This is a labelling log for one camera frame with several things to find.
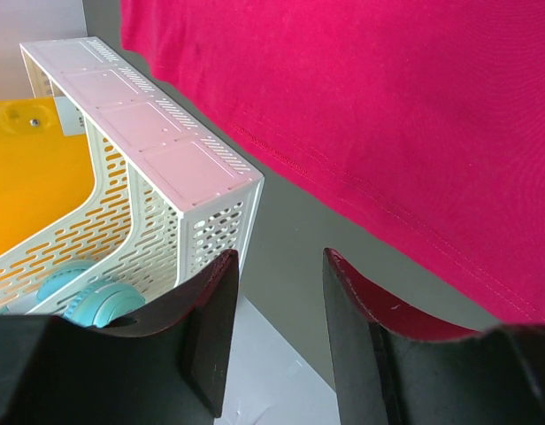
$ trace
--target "white wire basket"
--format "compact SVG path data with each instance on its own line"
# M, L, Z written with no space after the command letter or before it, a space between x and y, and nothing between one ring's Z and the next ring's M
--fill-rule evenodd
M36 97L82 114L94 175L88 200L0 256L0 311L61 314L100 279L146 302L223 250L245 261L263 175L95 37L21 44ZM94 265L39 302L71 259Z

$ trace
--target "magenta cloth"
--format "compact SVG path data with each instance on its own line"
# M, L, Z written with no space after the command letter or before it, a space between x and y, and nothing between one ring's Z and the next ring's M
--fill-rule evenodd
M123 46L244 149L501 320L545 321L545 0L121 3Z

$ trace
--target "yellow box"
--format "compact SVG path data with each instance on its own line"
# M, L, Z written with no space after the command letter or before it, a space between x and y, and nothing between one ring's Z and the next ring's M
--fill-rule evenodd
M64 136L52 97L0 101L0 254L89 197L85 135Z

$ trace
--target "blue plastic object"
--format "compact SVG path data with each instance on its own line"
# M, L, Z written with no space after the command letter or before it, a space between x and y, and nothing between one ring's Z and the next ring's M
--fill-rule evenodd
M88 259L77 259L69 261L61 266L57 271L50 274L45 283L36 292L36 299L44 301L60 288L66 286L80 274L92 267L96 262Z
M139 291L125 283L92 283L70 303L64 317L81 326L102 328L123 314L145 305Z
M95 264L94 261L76 260L66 263L52 273L36 293L43 301ZM102 328L123 314L145 305L139 291L126 283L98 281L85 288L64 312L64 317L81 326Z

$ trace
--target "ventilation slot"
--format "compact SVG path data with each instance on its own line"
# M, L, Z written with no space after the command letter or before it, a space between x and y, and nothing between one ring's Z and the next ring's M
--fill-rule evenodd
M189 258L189 275L194 275L207 266L224 250L237 248L237 237L241 226L243 202L215 212L206 220L192 226L193 241Z
M185 129L191 130L192 128L198 128L197 124L174 103L169 102L166 99L157 100L157 103L165 111L167 111L170 116L177 120Z
M125 68L119 68L119 70L140 90L144 91L145 93L149 93L151 91L155 91L155 89L145 80L143 79L138 73L136 73L133 69L126 66Z
M238 174L244 174L251 171L247 164L242 161L241 157L236 156L230 150L226 149L222 143L218 142L210 135L202 139L202 142Z
M98 40L88 41L88 44L93 47L100 55L102 55L108 62L119 62L119 58L111 53L111 51L103 44L101 44Z

